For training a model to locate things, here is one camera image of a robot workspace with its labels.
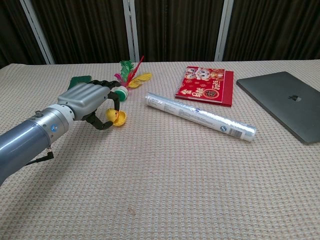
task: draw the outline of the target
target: robotic arm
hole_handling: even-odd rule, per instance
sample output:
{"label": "robotic arm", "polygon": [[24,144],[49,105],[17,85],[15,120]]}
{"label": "robotic arm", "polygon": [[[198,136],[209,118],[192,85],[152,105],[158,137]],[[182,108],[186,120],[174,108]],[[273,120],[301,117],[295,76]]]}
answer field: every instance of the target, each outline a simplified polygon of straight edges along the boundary
{"label": "robotic arm", "polygon": [[[0,135],[0,186],[7,177],[32,163],[54,157],[51,144],[65,134],[74,121],[87,121],[98,130],[113,125],[112,121],[102,123],[96,116],[97,108],[106,100],[114,101],[114,109],[119,111],[118,95],[111,91],[120,87],[117,81],[79,83],[58,97],[58,103],[42,111]],[[47,156],[30,161],[44,149]]]}

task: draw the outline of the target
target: laptop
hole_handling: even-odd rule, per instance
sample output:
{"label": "laptop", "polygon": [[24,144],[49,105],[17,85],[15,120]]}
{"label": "laptop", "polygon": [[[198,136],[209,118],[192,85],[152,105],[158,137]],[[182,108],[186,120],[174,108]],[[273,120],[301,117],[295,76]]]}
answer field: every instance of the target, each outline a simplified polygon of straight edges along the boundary
{"label": "laptop", "polygon": [[236,84],[304,144],[320,141],[320,92],[286,71]]}

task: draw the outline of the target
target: dark curtain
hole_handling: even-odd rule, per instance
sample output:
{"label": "dark curtain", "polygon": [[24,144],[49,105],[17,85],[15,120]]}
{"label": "dark curtain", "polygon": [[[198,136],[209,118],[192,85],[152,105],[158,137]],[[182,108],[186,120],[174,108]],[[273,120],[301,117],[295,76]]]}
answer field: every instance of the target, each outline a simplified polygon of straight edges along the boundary
{"label": "dark curtain", "polygon": [[128,60],[122,0],[32,0],[56,64]]}
{"label": "dark curtain", "polygon": [[0,68],[46,64],[19,0],[0,1]]}
{"label": "dark curtain", "polygon": [[223,0],[135,0],[139,54],[148,62],[213,61]]}
{"label": "dark curtain", "polygon": [[235,0],[224,61],[320,59],[319,0]]}

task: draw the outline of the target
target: cling film roll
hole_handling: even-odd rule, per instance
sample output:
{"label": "cling film roll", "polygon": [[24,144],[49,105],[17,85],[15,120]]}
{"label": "cling film roll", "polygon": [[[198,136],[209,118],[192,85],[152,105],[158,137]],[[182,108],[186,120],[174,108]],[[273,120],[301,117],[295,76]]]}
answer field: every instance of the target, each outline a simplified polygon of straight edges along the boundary
{"label": "cling film roll", "polygon": [[145,103],[164,112],[179,116],[192,122],[204,125],[224,134],[251,142],[256,135],[256,127],[218,116],[213,113],[200,110],[193,106],[183,104],[153,93],[148,92]]}

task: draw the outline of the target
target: red book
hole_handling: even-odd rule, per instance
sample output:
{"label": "red book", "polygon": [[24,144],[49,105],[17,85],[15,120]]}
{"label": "red book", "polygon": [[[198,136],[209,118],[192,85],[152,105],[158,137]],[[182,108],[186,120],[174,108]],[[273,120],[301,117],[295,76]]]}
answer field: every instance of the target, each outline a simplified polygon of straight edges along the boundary
{"label": "red book", "polygon": [[233,71],[187,66],[175,97],[231,107],[233,87]]}

